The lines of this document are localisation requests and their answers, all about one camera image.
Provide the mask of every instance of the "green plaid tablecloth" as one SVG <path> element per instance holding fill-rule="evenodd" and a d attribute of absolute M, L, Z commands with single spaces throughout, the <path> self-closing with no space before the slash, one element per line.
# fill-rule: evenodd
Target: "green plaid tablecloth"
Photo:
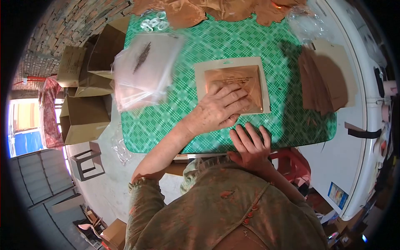
<path fill-rule="evenodd" d="M 126 33 L 125 48 L 137 33 L 143 18 L 133 16 Z M 168 87 L 165 104 L 141 111 L 122 113 L 122 133 L 128 150 L 148 153 L 198 103 L 193 64 L 224 58 L 260 56 L 271 102 L 270 114 L 240 116 L 237 124 L 249 121 L 264 125 L 271 132 L 272 148 L 301 146 L 331 140 L 336 133 L 336 114 L 321 116 L 304 110 L 297 58 L 299 41 L 283 20 L 264 27 L 255 16 L 240 22 L 208 20 L 200 24 L 166 32 L 183 34 L 186 43 L 174 66 L 173 84 Z M 197 136 L 182 153 L 223 153 L 233 150 L 230 128 Z"/>

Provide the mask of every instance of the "floor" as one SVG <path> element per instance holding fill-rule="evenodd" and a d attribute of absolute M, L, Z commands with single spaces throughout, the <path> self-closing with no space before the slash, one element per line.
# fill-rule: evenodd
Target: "floor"
<path fill-rule="evenodd" d="M 132 153 L 132 158 L 128 160 L 125 166 L 122 165 L 117 153 L 112 149 L 112 146 L 115 145 L 112 143 L 112 138 L 116 138 L 114 135 L 116 134 L 118 138 L 122 138 L 122 134 L 118 131 L 120 123 L 121 116 L 113 105 L 110 124 L 98 140 L 94 141 L 100 146 L 102 153 L 100 157 L 105 174 L 84 182 L 76 180 L 73 173 L 71 174 L 79 192 L 85 198 L 86 205 L 90 206 L 108 225 L 117 218 L 127 222 L 129 211 L 128 183 L 133 171 L 145 156 L 145 154 Z M 66 146 L 68 156 L 73 156 L 89 149 L 89 142 Z M 84 176 L 102 172 L 101 166 L 91 160 L 82 163 L 82 169 L 93 166 L 96 169 L 86 173 Z M 164 202 L 166 204 L 180 197 L 180 183 L 182 180 L 181 176 L 171 174 L 165 174 L 160 180 L 160 188 L 165 196 Z"/>

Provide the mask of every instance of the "open cardboard box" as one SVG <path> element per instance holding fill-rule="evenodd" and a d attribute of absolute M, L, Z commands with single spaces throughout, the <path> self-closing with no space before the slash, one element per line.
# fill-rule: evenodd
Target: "open cardboard box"
<path fill-rule="evenodd" d="M 68 96 L 87 97 L 112 94 L 114 89 L 111 79 L 88 72 L 89 59 L 94 49 L 94 44 L 87 42 L 84 47 L 86 48 L 86 53 L 82 62 L 82 69 L 80 74 L 75 76 L 75 78 L 79 79 L 78 87 L 67 88 Z"/>
<path fill-rule="evenodd" d="M 113 79 L 111 65 L 124 49 L 130 16 L 109 22 L 101 32 L 88 63 L 88 72 Z"/>
<path fill-rule="evenodd" d="M 111 119 L 107 96 L 69 97 L 61 108 L 60 125 L 65 145 L 97 140 Z"/>

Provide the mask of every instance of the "red plastic stool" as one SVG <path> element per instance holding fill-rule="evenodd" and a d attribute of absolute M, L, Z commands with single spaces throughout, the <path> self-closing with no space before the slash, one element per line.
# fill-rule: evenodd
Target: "red plastic stool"
<path fill-rule="evenodd" d="M 278 172 L 290 183 L 298 187 L 311 182 L 311 169 L 307 160 L 295 148 L 279 149 L 276 153 L 270 154 L 271 159 L 278 159 Z"/>

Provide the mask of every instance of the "right hand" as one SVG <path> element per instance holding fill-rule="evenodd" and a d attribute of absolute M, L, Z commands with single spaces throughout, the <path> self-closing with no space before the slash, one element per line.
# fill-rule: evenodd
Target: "right hand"
<path fill-rule="evenodd" d="M 236 131 L 231 129 L 229 135 L 239 153 L 227 152 L 230 159 L 249 171 L 258 171 L 260 168 L 265 169 L 266 166 L 274 168 L 268 160 L 268 156 L 271 153 L 271 138 L 267 130 L 262 125 L 259 127 L 264 139 L 264 143 L 262 143 L 251 123 L 247 122 L 245 127 L 253 142 L 240 124 L 236 126 Z"/>
<path fill-rule="evenodd" d="M 231 127 L 250 107 L 247 92 L 237 83 L 215 84 L 198 105 L 181 120 L 192 136 Z"/>

